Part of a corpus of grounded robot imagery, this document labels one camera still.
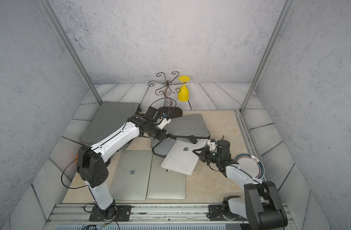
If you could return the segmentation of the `grey laptop sleeve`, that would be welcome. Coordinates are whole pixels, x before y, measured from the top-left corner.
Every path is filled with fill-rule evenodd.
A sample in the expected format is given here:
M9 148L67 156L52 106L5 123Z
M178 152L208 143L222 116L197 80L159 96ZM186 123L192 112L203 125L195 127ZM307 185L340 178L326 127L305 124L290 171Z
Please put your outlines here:
M201 114L191 114L175 119L165 126L166 137L162 141L151 138L154 155L166 157L176 141L196 144L200 140L210 139L210 132Z
M103 102L82 134L81 142L91 146L105 139L122 127L129 117L137 114L139 106L139 103Z

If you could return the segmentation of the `silver apple laptop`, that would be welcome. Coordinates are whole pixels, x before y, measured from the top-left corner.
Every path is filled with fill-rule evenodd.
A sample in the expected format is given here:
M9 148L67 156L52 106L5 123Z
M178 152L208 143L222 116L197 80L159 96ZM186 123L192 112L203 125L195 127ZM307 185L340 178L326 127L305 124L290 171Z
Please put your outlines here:
M114 200L144 201L151 164L150 150L122 151L109 189Z
M186 198L186 175L161 167L164 158L153 155L147 190L148 199Z
M193 153L195 149L202 149L206 146L207 139L196 139L197 143L181 139L175 141L161 167L167 170L192 175L199 157Z

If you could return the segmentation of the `grey laptop bag with strap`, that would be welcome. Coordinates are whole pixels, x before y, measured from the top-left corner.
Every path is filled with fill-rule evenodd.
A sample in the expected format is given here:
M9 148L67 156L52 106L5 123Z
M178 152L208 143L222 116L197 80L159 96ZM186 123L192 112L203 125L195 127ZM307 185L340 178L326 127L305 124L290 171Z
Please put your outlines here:
M127 120L139 114L138 103L109 103L108 114L110 125L106 133L105 148L102 157L105 165L110 164L111 157L119 150L126 149L140 132L134 131L134 125Z

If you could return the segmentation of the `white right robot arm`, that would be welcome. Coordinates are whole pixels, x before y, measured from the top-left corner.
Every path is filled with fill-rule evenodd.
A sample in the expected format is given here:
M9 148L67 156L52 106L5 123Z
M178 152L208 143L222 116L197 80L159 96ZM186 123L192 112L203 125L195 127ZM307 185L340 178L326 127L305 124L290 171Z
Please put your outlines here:
M247 220L251 230L285 228L288 218L278 189L272 181L264 180L262 161L247 153L232 158L230 142L210 140L207 145L193 150L199 160L232 180L244 191L243 196L224 197L221 205L210 205L208 219Z

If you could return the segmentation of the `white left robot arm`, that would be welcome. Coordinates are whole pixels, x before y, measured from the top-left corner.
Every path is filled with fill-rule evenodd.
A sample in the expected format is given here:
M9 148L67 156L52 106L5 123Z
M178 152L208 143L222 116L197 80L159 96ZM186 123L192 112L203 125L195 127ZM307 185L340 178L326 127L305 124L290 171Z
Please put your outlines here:
M164 127L170 122L171 118L167 114L162 114L160 123L154 123L148 117L134 115L105 139L91 145L85 151L79 151L77 173L89 187L99 210L108 211L115 208L115 200L107 185L109 172L106 163L108 160L126 143L143 134L157 140L165 139Z

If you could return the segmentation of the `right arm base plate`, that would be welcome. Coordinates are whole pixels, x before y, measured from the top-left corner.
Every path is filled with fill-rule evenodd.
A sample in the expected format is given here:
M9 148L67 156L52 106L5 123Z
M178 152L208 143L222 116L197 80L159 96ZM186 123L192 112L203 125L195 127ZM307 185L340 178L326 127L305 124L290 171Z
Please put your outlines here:
M207 218L210 221L244 221L242 216L227 211L223 205L209 205Z

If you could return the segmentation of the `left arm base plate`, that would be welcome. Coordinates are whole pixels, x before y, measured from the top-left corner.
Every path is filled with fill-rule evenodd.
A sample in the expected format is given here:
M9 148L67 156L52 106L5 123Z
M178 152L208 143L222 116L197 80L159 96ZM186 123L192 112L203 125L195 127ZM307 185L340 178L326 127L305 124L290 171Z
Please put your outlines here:
M105 221L116 221L116 222L127 222L129 221L132 206L120 205L111 206L106 210L101 210L97 205L94 205L91 215L89 217L90 222L105 222Z

